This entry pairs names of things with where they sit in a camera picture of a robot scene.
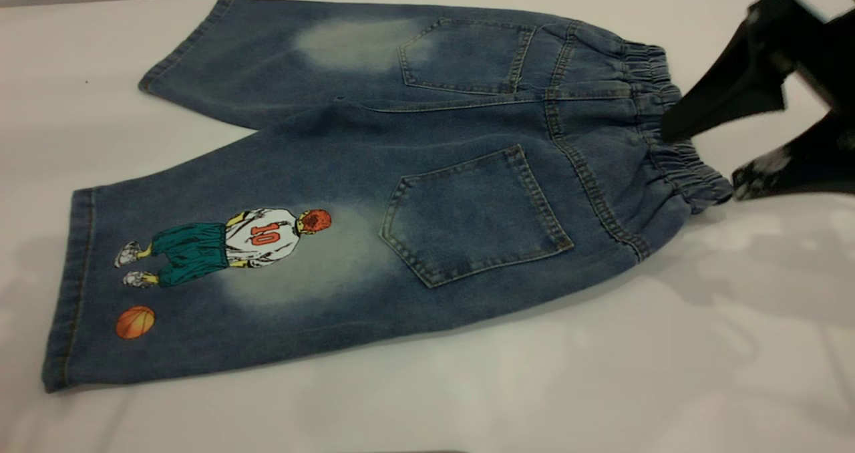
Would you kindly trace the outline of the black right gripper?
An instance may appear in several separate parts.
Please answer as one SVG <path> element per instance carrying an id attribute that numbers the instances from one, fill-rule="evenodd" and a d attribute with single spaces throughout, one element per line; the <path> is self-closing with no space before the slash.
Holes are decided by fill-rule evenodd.
<path id="1" fill-rule="evenodd" d="M 836 113 L 737 168 L 733 199 L 852 195 L 853 20 L 853 8 L 825 21 L 801 0 L 752 3 L 748 21 L 739 24 L 708 72 L 663 115 L 663 139 L 683 142 L 725 122 L 781 111 L 783 82 L 799 73 Z"/>

